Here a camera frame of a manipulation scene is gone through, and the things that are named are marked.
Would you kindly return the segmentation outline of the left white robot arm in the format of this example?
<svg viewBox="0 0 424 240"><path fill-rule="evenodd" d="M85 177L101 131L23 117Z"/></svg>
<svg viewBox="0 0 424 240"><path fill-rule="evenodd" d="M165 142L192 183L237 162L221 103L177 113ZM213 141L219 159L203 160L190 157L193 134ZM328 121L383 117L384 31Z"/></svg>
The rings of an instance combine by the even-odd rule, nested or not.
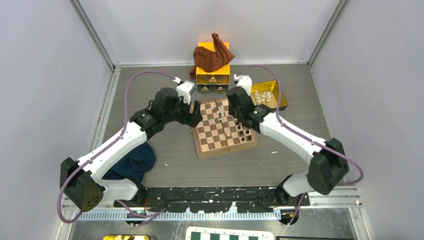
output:
<svg viewBox="0 0 424 240"><path fill-rule="evenodd" d="M178 122L191 128L201 121L201 103L192 101L195 83L186 80L176 88L163 87L148 107L126 119L125 125L98 148L77 160L66 158L60 165L60 190L81 211L101 202L123 200L141 206L146 200L143 185L134 178L104 179L104 175L134 148L146 143L165 125Z"/></svg>

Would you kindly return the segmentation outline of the yellow metal tray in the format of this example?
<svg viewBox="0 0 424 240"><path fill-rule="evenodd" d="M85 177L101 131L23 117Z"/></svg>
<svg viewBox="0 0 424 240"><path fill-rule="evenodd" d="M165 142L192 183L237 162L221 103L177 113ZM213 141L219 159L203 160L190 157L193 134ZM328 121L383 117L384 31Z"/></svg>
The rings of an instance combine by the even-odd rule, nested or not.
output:
<svg viewBox="0 0 424 240"><path fill-rule="evenodd" d="M255 105L266 105L269 108L276 109L280 97L279 110L284 111L288 102L282 92L279 92L279 86L276 80L254 83L251 87L250 97Z"/></svg>

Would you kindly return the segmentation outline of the wooden chess board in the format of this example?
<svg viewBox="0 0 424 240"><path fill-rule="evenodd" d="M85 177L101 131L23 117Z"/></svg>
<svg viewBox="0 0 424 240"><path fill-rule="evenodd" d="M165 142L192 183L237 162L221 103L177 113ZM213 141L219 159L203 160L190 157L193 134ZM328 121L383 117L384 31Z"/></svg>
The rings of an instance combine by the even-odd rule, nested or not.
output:
<svg viewBox="0 0 424 240"><path fill-rule="evenodd" d="M201 103L203 120L192 129L198 157L211 157L260 145L256 132L229 114L229 106L227 98ZM252 136L252 140L247 141L247 136Z"/></svg>

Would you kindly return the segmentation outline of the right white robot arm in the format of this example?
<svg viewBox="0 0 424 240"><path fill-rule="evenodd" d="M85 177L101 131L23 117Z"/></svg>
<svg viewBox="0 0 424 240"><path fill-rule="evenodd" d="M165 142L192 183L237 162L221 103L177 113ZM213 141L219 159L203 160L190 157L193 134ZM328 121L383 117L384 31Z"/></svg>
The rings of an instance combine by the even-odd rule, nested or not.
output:
<svg viewBox="0 0 424 240"><path fill-rule="evenodd" d="M288 206L298 195L313 191L328 195L349 171L342 143L309 134L283 119L276 109L255 105L250 76L236 74L234 82L236 86L226 93L230 115L244 127L283 144L308 164L306 172L290 175L278 185L279 202Z"/></svg>

